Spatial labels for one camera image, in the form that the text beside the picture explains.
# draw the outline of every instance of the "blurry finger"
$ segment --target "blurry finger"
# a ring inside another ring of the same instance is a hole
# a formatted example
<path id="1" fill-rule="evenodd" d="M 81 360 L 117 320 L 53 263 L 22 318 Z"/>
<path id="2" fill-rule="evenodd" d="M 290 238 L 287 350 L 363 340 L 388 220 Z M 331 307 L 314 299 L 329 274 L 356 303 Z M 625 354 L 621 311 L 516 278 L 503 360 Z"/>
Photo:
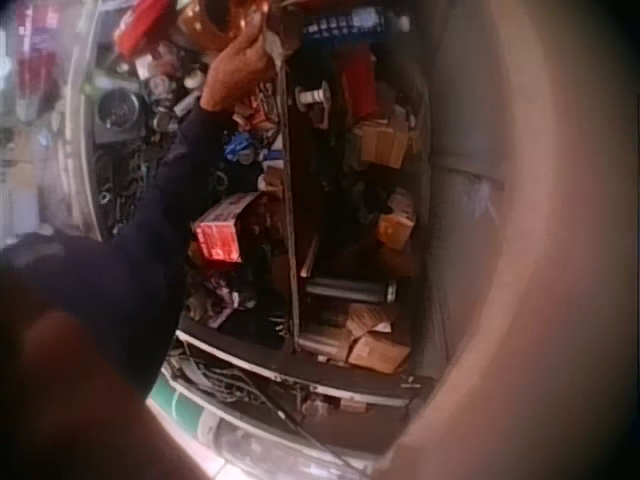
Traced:
<path id="1" fill-rule="evenodd" d="M 255 11 L 246 19 L 244 29 L 238 35 L 229 48 L 240 52 L 249 48 L 260 37 L 264 29 L 264 15 L 260 11 Z"/>

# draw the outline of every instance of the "brown cardboard box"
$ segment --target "brown cardboard box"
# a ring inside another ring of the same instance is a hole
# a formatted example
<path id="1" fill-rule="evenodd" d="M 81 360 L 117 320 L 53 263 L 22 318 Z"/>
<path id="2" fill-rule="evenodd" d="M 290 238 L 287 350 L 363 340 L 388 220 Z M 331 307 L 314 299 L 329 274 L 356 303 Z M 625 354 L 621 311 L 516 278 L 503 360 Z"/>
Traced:
<path id="1" fill-rule="evenodd" d="M 353 303 L 349 306 L 347 328 L 353 338 L 360 338 L 372 330 L 391 332 L 393 322 L 392 307 Z"/>
<path id="2" fill-rule="evenodd" d="M 397 344 L 383 333 L 367 333 L 349 355 L 349 363 L 382 373 L 393 373 L 409 355 L 409 347 Z"/>
<path id="3" fill-rule="evenodd" d="M 393 211 L 380 215 L 376 238 L 390 248 L 402 250 L 416 224 L 411 196 L 405 190 L 396 189 L 389 199 L 389 206 Z"/>
<path id="4" fill-rule="evenodd" d="M 298 344 L 308 352 L 346 362 L 351 338 L 351 332 L 346 328 L 309 325 L 300 333 Z"/>
<path id="5" fill-rule="evenodd" d="M 409 144 L 409 125 L 401 115 L 392 116 L 389 122 L 362 122 L 354 132 L 362 137 L 362 160 L 392 168 L 402 166 Z"/>

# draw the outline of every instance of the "cardboard box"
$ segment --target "cardboard box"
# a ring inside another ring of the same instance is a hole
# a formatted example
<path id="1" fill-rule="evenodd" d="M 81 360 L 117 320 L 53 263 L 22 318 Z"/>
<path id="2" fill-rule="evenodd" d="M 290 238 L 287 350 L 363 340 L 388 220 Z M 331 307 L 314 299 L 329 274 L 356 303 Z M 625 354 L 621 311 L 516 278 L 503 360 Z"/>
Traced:
<path id="1" fill-rule="evenodd" d="M 416 214 L 409 193 L 396 189 L 389 199 L 389 214 L 380 215 L 376 238 L 390 248 L 402 250 L 416 224 Z"/>
<path id="2" fill-rule="evenodd" d="M 194 230 L 208 260 L 241 262 L 238 217 L 259 193 L 238 193 L 225 198 L 196 221 Z"/>
<path id="3" fill-rule="evenodd" d="M 300 348 L 338 362 L 346 362 L 351 344 L 351 332 L 346 328 L 309 325 L 300 333 Z"/>
<path id="4" fill-rule="evenodd" d="M 410 348 L 385 338 L 383 333 L 367 333 L 354 345 L 349 363 L 382 373 L 393 373 L 409 355 Z"/>
<path id="5" fill-rule="evenodd" d="M 409 144 L 409 125 L 401 115 L 393 115 L 389 122 L 362 122 L 354 132 L 362 138 L 363 161 L 392 168 L 402 166 Z"/>
<path id="6" fill-rule="evenodd" d="M 394 317 L 391 308 L 363 303 L 351 304 L 346 326 L 353 338 L 360 338 L 371 331 L 390 333 Z"/>

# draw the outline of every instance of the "cable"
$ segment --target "cable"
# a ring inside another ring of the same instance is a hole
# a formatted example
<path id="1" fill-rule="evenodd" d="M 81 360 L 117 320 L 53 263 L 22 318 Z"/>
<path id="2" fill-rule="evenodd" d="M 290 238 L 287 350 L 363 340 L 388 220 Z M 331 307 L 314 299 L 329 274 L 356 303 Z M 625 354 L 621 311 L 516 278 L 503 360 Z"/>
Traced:
<path id="1" fill-rule="evenodd" d="M 251 393 L 257 395 L 260 399 L 262 399 L 262 401 L 269 408 L 271 408 L 276 413 L 276 415 L 282 421 L 284 421 L 290 428 L 292 428 L 294 431 L 296 431 L 297 433 L 299 433 L 300 435 L 305 437 L 307 440 L 309 440 L 311 443 L 313 443 L 314 445 L 319 447 L 321 450 L 324 450 L 325 452 L 327 452 L 334 459 L 336 459 L 339 463 L 341 463 L 342 465 L 347 467 L 351 472 L 353 472 L 356 475 L 358 475 L 358 477 L 362 478 L 363 480 L 368 480 L 368 477 L 365 475 L 364 472 L 362 472 L 360 469 L 354 467 L 351 464 L 351 462 L 349 462 L 342 455 L 340 455 L 337 452 L 334 452 L 327 445 L 325 445 L 320 440 L 318 440 L 313 435 L 311 435 L 309 432 L 307 432 L 289 412 L 287 412 L 285 409 L 280 407 L 273 399 L 271 399 L 271 397 L 267 393 L 263 392 L 262 389 L 259 388 L 253 382 L 253 380 L 251 380 L 247 375 L 245 375 L 245 373 L 242 370 L 238 370 L 236 368 L 216 368 L 216 367 L 210 367 L 210 366 L 203 367 L 200 364 L 204 364 L 204 362 L 189 356 L 189 350 L 188 350 L 188 348 L 186 348 L 187 347 L 186 346 L 186 342 L 184 342 L 184 343 L 185 343 L 185 351 L 187 352 L 187 355 L 184 355 L 184 356 L 183 355 L 178 355 L 177 356 L 178 358 L 183 358 L 183 357 L 188 358 L 189 360 L 191 360 L 194 363 L 194 365 L 196 365 L 196 367 L 200 370 L 200 373 L 202 373 L 205 376 L 213 375 L 212 372 L 216 372 L 218 374 L 222 374 L 224 372 L 225 375 L 233 375 L 233 376 L 238 376 L 238 377 L 242 378 L 248 385 L 242 385 L 241 388 L 246 389 L 248 392 L 251 392 Z M 224 378 L 223 381 L 226 381 L 226 382 L 229 382 L 229 383 L 233 382 L 234 384 L 237 384 L 236 381 L 228 379 L 228 378 Z"/>
<path id="2" fill-rule="evenodd" d="M 264 401 L 264 403 L 266 403 L 272 410 L 274 410 L 276 415 L 280 419 L 282 419 L 289 427 L 291 427 L 293 430 L 298 432 L 300 435 L 305 437 L 307 440 L 309 440 L 311 443 L 313 443 L 317 447 L 319 447 L 322 450 L 324 450 L 325 452 L 327 452 L 333 458 L 338 460 L 338 462 L 340 462 L 342 465 L 347 467 L 351 472 L 353 472 L 356 475 L 358 475 L 358 477 L 362 478 L 363 480 L 367 480 L 368 479 L 367 475 L 365 475 L 364 472 L 362 472 L 362 470 L 354 467 L 351 464 L 351 462 L 349 462 L 342 455 L 340 455 L 339 453 L 334 452 L 327 445 L 325 445 L 320 440 L 318 440 L 313 435 L 311 435 L 309 432 L 307 432 L 289 412 L 287 412 L 285 409 L 283 409 L 280 406 L 278 406 L 278 404 L 274 400 L 272 400 L 266 393 L 264 393 L 255 383 L 253 383 L 253 381 L 249 377 L 247 377 L 244 374 L 244 372 L 238 371 L 238 373 L 251 386 L 251 388 L 254 391 L 256 391 L 258 393 L 258 395 L 260 395 L 260 397 L 262 397 L 262 400 Z"/>

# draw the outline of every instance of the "spool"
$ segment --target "spool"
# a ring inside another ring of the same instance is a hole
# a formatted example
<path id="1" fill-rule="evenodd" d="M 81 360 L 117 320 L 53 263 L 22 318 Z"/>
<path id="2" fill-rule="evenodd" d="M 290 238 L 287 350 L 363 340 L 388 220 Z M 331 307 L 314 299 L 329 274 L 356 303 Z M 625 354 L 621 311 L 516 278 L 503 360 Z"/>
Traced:
<path id="1" fill-rule="evenodd" d="M 304 91 L 300 87 L 295 90 L 296 103 L 301 112 L 307 110 L 307 105 L 314 103 L 322 103 L 323 105 L 329 105 L 331 103 L 331 90 L 327 82 L 322 82 L 322 87 L 318 90 Z"/>

